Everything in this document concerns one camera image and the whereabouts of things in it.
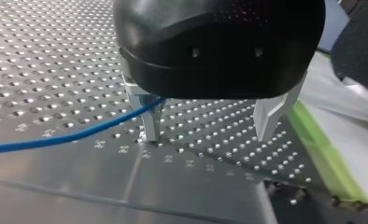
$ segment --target screw hole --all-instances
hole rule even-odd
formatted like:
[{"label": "screw hole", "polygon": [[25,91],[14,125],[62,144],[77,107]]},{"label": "screw hole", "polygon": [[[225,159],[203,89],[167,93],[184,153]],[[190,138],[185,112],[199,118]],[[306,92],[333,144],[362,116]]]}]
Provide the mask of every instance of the screw hole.
[{"label": "screw hole", "polygon": [[201,54],[201,51],[195,46],[190,46],[188,47],[188,53],[192,56],[192,58],[198,58]]},{"label": "screw hole", "polygon": [[260,58],[262,56],[262,48],[257,47],[254,49],[254,52],[257,58]]}]

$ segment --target perforated metal table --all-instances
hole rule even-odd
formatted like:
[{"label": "perforated metal table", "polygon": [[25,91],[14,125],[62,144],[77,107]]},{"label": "perforated metal table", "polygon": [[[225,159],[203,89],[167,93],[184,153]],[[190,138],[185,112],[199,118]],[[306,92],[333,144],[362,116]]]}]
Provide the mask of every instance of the perforated metal table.
[{"label": "perforated metal table", "polygon": [[[0,1],[0,143],[73,133],[130,111],[111,1]],[[252,101],[169,100],[161,141],[132,119],[0,154],[0,223],[271,223],[260,181],[324,188],[285,119],[259,143]]]}]

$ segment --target blue cable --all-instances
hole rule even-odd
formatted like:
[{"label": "blue cable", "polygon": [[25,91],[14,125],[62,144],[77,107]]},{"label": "blue cable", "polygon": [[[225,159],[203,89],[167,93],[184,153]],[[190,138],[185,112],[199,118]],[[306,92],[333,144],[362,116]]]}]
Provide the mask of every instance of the blue cable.
[{"label": "blue cable", "polygon": [[60,145],[60,144],[63,144],[63,143],[69,143],[69,142],[77,141],[81,138],[85,138],[85,137],[91,136],[93,134],[100,133],[101,131],[104,131],[104,130],[109,129],[113,126],[116,126],[116,125],[118,125],[118,124],[120,124],[120,123],[122,123],[122,122],[124,122],[128,119],[132,119],[136,116],[139,116],[139,115],[143,114],[144,112],[146,112],[148,110],[151,110],[155,106],[161,104],[163,101],[164,101],[164,99],[160,98],[158,100],[155,100],[154,102],[152,102],[149,105],[145,105],[145,106],[143,106],[141,108],[138,108],[134,111],[126,113],[125,115],[123,115],[119,118],[107,121],[105,123],[95,125],[91,128],[85,129],[85,130],[80,131],[78,133],[71,133],[71,134],[62,135],[62,136],[37,139],[37,140],[33,140],[33,141],[28,141],[28,142],[3,143],[3,144],[0,144],[0,153],[10,152],[10,151],[19,151],[19,150],[30,149],[30,148],[35,148],[35,147],[50,147],[50,146]]}]

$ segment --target white surface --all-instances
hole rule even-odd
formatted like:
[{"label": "white surface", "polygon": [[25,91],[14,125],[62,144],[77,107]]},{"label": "white surface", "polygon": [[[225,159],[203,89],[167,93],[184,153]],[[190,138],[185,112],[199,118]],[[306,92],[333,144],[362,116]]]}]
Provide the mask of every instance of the white surface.
[{"label": "white surface", "polygon": [[368,90],[349,85],[334,75],[328,57],[316,53],[300,99],[368,197]]},{"label": "white surface", "polygon": [[344,85],[333,73],[330,58],[316,53],[308,68],[300,99],[355,119],[368,121],[368,91]]},{"label": "white surface", "polygon": [[368,124],[305,104],[368,198]]}]

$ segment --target green strip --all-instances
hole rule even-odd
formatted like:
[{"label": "green strip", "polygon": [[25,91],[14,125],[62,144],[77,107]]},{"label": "green strip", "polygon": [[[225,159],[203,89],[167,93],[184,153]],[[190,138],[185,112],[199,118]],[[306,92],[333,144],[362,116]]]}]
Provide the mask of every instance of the green strip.
[{"label": "green strip", "polygon": [[367,197],[351,176],[339,151],[313,120],[305,106],[297,102],[288,117],[330,193],[343,199],[368,203]]}]

